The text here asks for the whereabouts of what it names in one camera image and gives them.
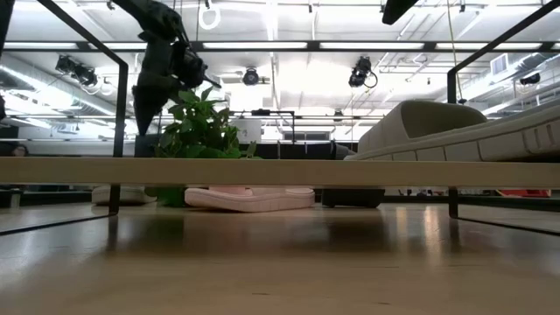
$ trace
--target green plant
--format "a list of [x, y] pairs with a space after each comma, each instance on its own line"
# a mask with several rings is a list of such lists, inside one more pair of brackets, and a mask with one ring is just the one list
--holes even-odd
[[[229, 108], [220, 111], [214, 105], [222, 100], [209, 101], [212, 88], [198, 97], [192, 90], [179, 93], [180, 102], [169, 108], [175, 122], [165, 127], [155, 147], [157, 158], [255, 158], [256, 143], [248, 150], [239, 150], [237, 127], [229, 126]], [[182, 207], [184, 187], [146, 188], [150, 196], [157, 196], [164, 205]]]

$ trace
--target light fixture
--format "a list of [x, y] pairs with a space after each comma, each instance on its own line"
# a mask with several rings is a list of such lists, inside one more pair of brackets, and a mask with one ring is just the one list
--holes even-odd
[[[479, 50], [488, 43], [455, 43], [455, 49], [468, 49], [468, 50]], [[494, 50], [509, 50], [509, 49], [519, 49], [519, 50], [534, 50], [539, 48], [541, 43], [503, 43], [499, 44]], [[436, 49], [447, 50], [453, 49], [452, 43], [437, 43]]]
[[76, 62], [68, 56], [59, 56], [59, 60], [54, 68], [61, 74], [68, 74], [73, 79], [76, 79], [84, 87], [94, 87], [97, 85], [97, 75], [93, 68], [84, 66]]
[[256, 72], [255, 68], [247, 69], [245, 75], [243, 75], [243, 84], [246, 86], [254, 86], [259, 83], [259, 74]]
[[320, 43], [320, 49], [375, 49], [375, 50], [416, 50], [424, 48], [424, 43], [386, 43], [386, 42], [367, 42], [367, 43], [352, 43], [352, 42], [339, 42], [339, 43]]
[[[373, 86], [368, 86], [366, 84], [366, 79], [372, 75], [375, 77], [375, 84]], [[360, 56], [356, 66], [352, 68], [352, 73], [350, 74], [350, 79], [348, 80], [348, 85], [351, 88], [359, 88], [365, 86], [366, 88], [375, 88], [379, 82], [377, 75], [371, 70], [371, 61], [369, 57]]]
[[[210, 12], [213, 11], [213, 22], [211, 24], [207, 24], [204, 21], [204, 13], [206, 12]], [[215, 28], [216, 26], [218, 26], [218, 24], [221, 21], [221, 14], [220, 14], [220, 8], [217, 5], [213, 5], [211, 0], [206, 0], [206, 5], [203, 8], [199, 8], [199, 25], [200, 28], [202, 28], [203, 30], [207, 30], [210, 31], [213, 28]]]
[[41, 42], [6, 42], [4, 49], [56, 49], [56, 50], [76, 50], [76, 43], [41, 43]]
[[206, 49], [305, 49], [305, 42], [212, 42], [203, 43]]
[[[103, 43], [108, 49], [113, 49], [113, 50], [146, 50], [146, 47], [148, 46], [148, 44], [146, 43]], [[91, 49], [97, 49], [97, 47], [95, 47], [92, 44], [88, 44], [89, 48]]]
[[496, 49], [527, 49], [533, 50], [541, 47], [542, 43], [503, 43], [499, 44]]
[[26, 119], [11, 118], [11, 120], [13, 120], [15, 122], [19, 122], [19, 123], [27, 123], [27, 124], [30, 124], [31, 126], [35, 126], [35, 127], [40, 127], [40, 128], [45, 128], [45, 129], [50, 129], [51, 128], [50, 124], [48, 124], [46, 122], [43, 122], [43, 121], [40, 121], [40, 120], [37, 120], [37, 119], [34, 119], [34, 118], [26, 118]]

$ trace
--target black metal frame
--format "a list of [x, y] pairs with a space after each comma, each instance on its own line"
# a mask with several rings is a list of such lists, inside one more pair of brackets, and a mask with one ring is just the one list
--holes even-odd
[[[6, 3], [6, 9], [3, 9], [0, 13], [7, 13], [4, 14], [7, 16], [2, 16], [0, 19], [0, 56], [2, 55], [2, 50], [4, 47], [5, 35], [7, 33], [8, 23], [11, 17], [11, 11], [13, 8], [13, 0], [0, 0]], [[128, 79], [128, 64], [120, 59], [113, 51], [111, 51], [108, 47], [106, 47], [101, 41], [99, 41], [94, 35], [84, 29], [78, 22], [72, 19], [68, 14], [66, 14], [59, 6], [57, 6], [52, 0], [38, 0], [41, 4], [43, 4], [50, 12], [52, 12], [56, 17], [60, 18], [63, 22], [65, 22], [68, 26], [70, 26], [73, 30], [78, 32], [84, 39], [86, 39], [89, 43], [93, 44], [98, 51], [105, 53], [109, 56], [114, 62], [119, 65], [119, 87], [117, 89], [117, 104], [116, 104], [116, 126], [115, 126], [115, 142], [114, 142], [114, 158], [121, 158], [123, 156], [123, 143], [124, 143], [124, 120], [125, 120], [125, 111], [126, 111], [126, 88], [127, 88], [127, 79]], [[497, 39], [483, 47], [482, 49], [476, 51], [473, 55], [469, 58], [462, 61], [460, 64], [456, 65], [448, 74], [447, 74], [447, 95], [448, 95], [448, 102], [449, 103], [456, 103], [457, 102], [457, 74], [458, 72], [467, 67], [473, 61], [481, 57], [486, 53], [494, 52], [494, 48], [496, 48], [499, 44], [504, 43], [508, 39], [512, 38], [515, 34], [521, 32], [525, 28], [532, 25], [534, 22], [539, 20], [540, 18], [544, 17], [548, 13], [552, 12], [554, 9], [560, 6], [560, 0], [552, 0], [549, 3], [545, 4], [541, 9], [537, 10], [529, 17], [522, 20], [519, 24], [511, 28], [509, 31], [506, 31], [504, 34], [499, 36]], [[203, 46], [202, 42], [193, 42], [194, 50], [198, 52], [380, 52], [380, 53], [414, 53], [414, 52], [424, 52], [424, 53], [451, 53], [450, 50], [440, 50], [436, 49], [435, 42], [424, 42], [424, 46], [422, 49], [321, 49], [319, 46], [318, 41], [310, 41], [305, 42], [307, 43], [307, 47], [305, 49], [207, 49]], [[77, 43], [79, 48], [74, 51], [70, 52], [86, 52], [92, 53], [96, 52], [94, 49], [89, 49], [89, 45], [83, 45], [83, 42]], [[520, 49], [511, 49], [511, 50], [499, 50], [500, 53], [525, 53], [525, 52], [554, 52], [552, 47], [554, 46], [555, 42], [543, 42], [542, 45], [536, 50], [520, 50]], [[30, 50], [18, 50], [18, 49], [11, 49], [6, 51], [30, 51]], [[41, 51], [41, 52], [49, 52], [52, 51], [49, 49], [46, 50], [33, 50], [33, 51]], [[119, 50], [119, 52], [136, 52], [137, 50]], [[470, 53], [474, 52], [474, 50], [457, 50], [458, 53]], [[100, 218], [107, 218], [110, 216], [117, 215], [119, 212], [119, 197], [120, 197], [120, 185], [112, 185], [111, 192], [110, 192], [110, 202], [109, 202], [109, 210], [108, 214], [106, 215], [99, 215], [94, 217], [87, 217], [75, 220], [64, 220], [54, 223], [48, 223], [43, 225], [37, 225], [32, 227], [21, 227], [7, 231], [0, 231], [0, 235], [7, 235], [11, 233], [17, 232], [24, 232], [24, 231], [31, 231], [39, 228], [49, 228], [63, 224], [81, 222], [81, 221], [89, 221], [94, 219]], [[449, 215], [453, 219], [463, 220], [463, 221], [472, 221], [478, 222], [483, 224], [494, 225], [498, 227], [504, 228], [517, 228], [532, 232], [544, 233], [549, 235], [560, 235], [560, 232], [550, 231], [545, 229], [538, 229], [532, 227], [521, 227], [516, 225], [509, 225], [509, 224], [501, 224], [483, 220], [475, 220], [475, 219], [467, 219], [459, 217], [459, 194], [455, 187], [450, 187], [449, 189], [449, 197], [448, 197], [448, 204], [449, 204]]]
[[[113, 145], [113, 158], [123, 157], [123, 146], [124, 146], [124, 119], [126, 114], [126, 96], [127, 96], [127, 86], [128, 86], [128, 75], [129, 75], [129, 65], [119, 58], [114, 52], [112, 52], [108, 47], [106, 47], [99, 39], [97, 39], [92, 33], [81, 26], [76, 20], [70, 17], [64, 10], [62, 10], [53, 0], [38, 0], [43, 6], [45, 6], [52, 14], [57, 18], [62, 20], [68, 26], [70, 26], [74, 31], [79, 33], [84, 39], [95, 46], [99, 51], [105, 53], [109, 58], [111, 58], [119, 66], [119, 86], [117, 88], [116, 96], [116, 118], [115, 118], [115, 142]], [[7, 0], [7, 11], [8, 16], [2, 17], [0, 21], [0, 48], [4, 47], [4, 39], [6, 33], [8, 32], [8, 23], [11, 17], [11, 11], [13, 10], [14, 2], [12, 0]], [[108, 207], [108, 214], [96, 215], [86, 218], [79, 218], [73, 220], [63, 220], [58, 222], [39, 224], [31, 227], [20, 227], [10, 230], [0, 231], [0, 235], [8, 235], [12, 233], [31, 231], [39, 228], [49, 228], [69, 223], [89, 221], [94, 219], [107, 218], [109, 216], [117, 215], [119, 213], [119, 200], [121, 194], [120, 185], [112, 185], [110, 191], [110, 200]]]
[[[476, 53], [469, 56], [467, 59], [463, 60], [461, 63], [456, 65], [452, 70], [447, 73], [447, 102], [450, 104], [457, 103], [457, 74], [461, 69], [464, 69], [472, 62], [477, 60], [478, 58], [482, 57], [486, 53], [495, 53], [494, 48], [496, 48], [499, 44], [506, 42], [508, 39], [511, 39], [515, 34], [525, 30], [527, 27], [532, 25], [534, 22], [538, 21], [542, 17], [546, 16], [547, 14], [551, 13], [554, 9], [560, 7], [560, 0], [552, 0], [549, 3], [545, 4], [541, 7], [541, 9], [533, 12], [531, 15], [523, 19], [519, 24], [515, 25], [502, 35], [500, 35], [497, 39], [493, 40], [491, 43], [477, 51]], [[487, 220], [477, 220], [477, 219], [469, 219], [469, 218], [462, 218], [459, 217], [459, 195], [457, 189], [454, 187], [450, 187], [449, 189], [449, 197], [448, 197], [448, 204], [449, 204], [449, 216], [452, 219], [462, 220], [462, 221], [470, 221], [482, 224], [493, 225], [496, 227], [502, 228], [515, 228], [524, 231], [530, 232], [537, 232], [543, 233], [547, 235], [556, 235], [560, 236], [560, 231], [551, 231], [543, 228], [534, 228], [534, 227], [523, 227], [513, 224], [504, 224], [504, 223], [497, 223], [491, 222]]]
[[[29, 41], [10, 41], [10, 44], [25, 43]], [[33, 43], [53, 43], [52, 41], [37, 41], [33, 40]], [[84, 41], [56, 41], [55, 43], [69, 43], [75, 44], [75, 48], [65, 49], [64, 52], [67, 53], [100, 53], [88, 45], [88, 42]], [[111, 44], [142, 44], [143, 42], [129, 42], [129, 41], [107, 41], [104, 45]], [[239, 43], [250, 43], [250, 44], [269, 44], [269, 41], [259, 41], [259, 40], [236, 40], [236, 41], [192, 41], [192, 49], [197, 53], [233, 53], [233, 52], [254, 52], [254, 53], [453, 53], [450, 48], [438, 49], [437, 44], [450, 44], [450, 41], [415, 41], [415, 40], [275, 40], [274, 43], [301, 43], [306, 44], [302, 48], [208, 48], [204, 44], [211, 43], [224, 43], [224, 44], [239, 44]], [[370, 48], [322, 48], [321, 44], [340, 44], [340, 43], [350, 43], [350, 44], [380, 44], [379, 47]], [[423, 44], [422, 48], [414, 49], [402, 49], [402, 48], [387, 48], [383, 47], [383, 44]], [[487, 41], [468, 41], [462, 43], [469, 44], [485, 44]], [[524, 41], [509, 42], [511, 44], [523, 44], [528, 43]], [[553, 53], [558, 52], [554, 46], [560, 42], [554, 41], [531, 41], [530, 43], [541, 44], [536, 49], [520, 49], [520, 48], [504, 48], [500, 49], [495, 53], [526, 53], [526, 52], [538, 52], [538, 53]], [[114, 52], [118, 53], [144, 53], [145, 49], [141, 48], [113, 48]], [[478, 49], [474, 48], [456, 48], [456, 53], [476, 53]], [[60, 49], [53, 48], [6, 48], [6, 52], [14, 53], [58, 53]]]

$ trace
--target slipper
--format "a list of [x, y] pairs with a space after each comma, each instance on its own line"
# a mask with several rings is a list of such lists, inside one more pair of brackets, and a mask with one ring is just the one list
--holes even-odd
[[193, 207], [258, 213], [311, 207], [315, 192], [309, 188], [189, 188], [185, 202]]

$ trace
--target ceiling pipe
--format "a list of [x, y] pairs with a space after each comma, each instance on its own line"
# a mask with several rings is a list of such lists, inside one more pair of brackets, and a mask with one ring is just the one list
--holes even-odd
[[484, 110], [482, 110], [482, 114], [484, 114], [485, 116], [495, 114], [495, 113], [499, 112], [500, 110], [503, 110], [503, 109], [508, 108], [512, 105], [518, 104], [518, 103], [523, 102], [527, 99], [536, 97], [538, 95], [541, 95], [543, 93], [552, 91], [552, 90], [557, 89], [557, 88], [560, 88], [560, 81], [556, 82], [556, 83], [552, 83], [552, 84], [550, 84], [546, 87], [541, 87], [539, 89], [536, 89], [535, 91], [531, 91], [531, 92], [527, 92], [526, 94], [522, 94], [520, 97], [514, 98], [511, 101], [506, 101], [506, 102], [503, 102], [502, 104], [492, 106], [491, 108], [484, 109]]
[[[461, 33], [459, 33], [455, 37], [455, 40], [457, 41], [458, 39], [461, 39], [467, 32], [469, 32], [476, 24], [478, 24], [482, 20], [483, 16], [484, 16], [484, 14], [482, 13], [482, 11], [477, 11], [476, 12], [476, 17], [461, 31]], [[426, 62], [424, 62], [410, 77], [408, 77], [406, 79], [406, 81], [411, 82], [412, 79], [414, 79], [415, 76], [417, 76], [420, 72], [422, 72], [438, 56], [439, 56], [439, 54], [435, 54], [435, 55], [431, 55], [430, 57], [428, 57]]]
[[[381, 104], [379, 106], [383, 106], [385, 105], [385, 103], [391, 99], [391, 97], [393, 97], [393, 90], [391, 89], [389, 91], [389, 93], [387, 94], [387, 96], [385, 96], [385, 98], [383, 99], [383, 101], [381, 101]], [[364, 116], [368, 116], [369, 114], [373, 113], [375, 110], [375, 108], [372, 108], [369, 113], [365, 114]], [[362, 123], [362, 121], [357, 122], [354, 126], [350, 127], [350, 129], [345, 133], [345, 135], [349, 134], [354, 128], [360, 126], [360, 124]]]
[[[66, 0], [55, 0], [54, 1], [56, 4], [67, 4]], [[168, 4], [170, 6], [172, 6], [173, 1], [172, 0], [167, 0], [167, 1], [163, 1], [164, 4]], [[238, 8], [242, 8], [242, 7], [250, 7], [250, 6], [254, 6], [256, 7], [254, 9], [254, 11], [260, 11], [261, 10], [261, 6], [265, 5], [264, 2], [262, 1], [224, 1], [224, 0], [214, 0], [213, 1], [214, 5], [219, 5], [221, 9], [230, 9], [230, 10], [235, 10]], [[279, 3], [278, 6], [283, 6], [283, 7], [308, 7], [308, 3]], [[381, 8], [382, 5], [380, 3], [323, 3], [321, 4], [322, 6], [325, 6], [327, 8], [345, 8], [345, 7], [349, 7], [349, 8]], [[16, 6], [18, 6], [19, 8], [31, 8], [31, 7], [35, 7], [37, 6], [38, 8], [41, 8], [42, 6], [39, 3], [33, 3], [33, 2], [18, 2], [16, 3]], [[470, 11], [470, 10], [477, 10], [477, 9], [481, 9], [484, 6], [486, 6], [485, 4], [476, 4], [476, 3], [466, 3], [465, 4], [465, 10], [466, 11]], [[527, 4], [514, 4], [514, 3], [505, 3], [505, 4], [500, 4], [499, 7], [510, 7], [510, 8], [539, 8], [542, 5], [540, 3], [527, 3]], [[96, 1], [96, 0], [91, 0], [91, 1], [80, 1], [80, 7], [82, 10], [102, 10], [102, 11], [106, 11], [107, 5], [106, 2], [104, 1]], [[418, 5], [415, 5], [412, 7], [412, 11], [419, 11], [419, 10], [433, 10], [434, 8], [437, 8], [438, 5], [437, 4], [426, 4], [422, 9], [419, 8]], [[182, 5], [179, 3], [176, 3], [176, 8], [183, 8], [183, 9], [197, 9], [198, 8], [198, 1], [183, 1]]]

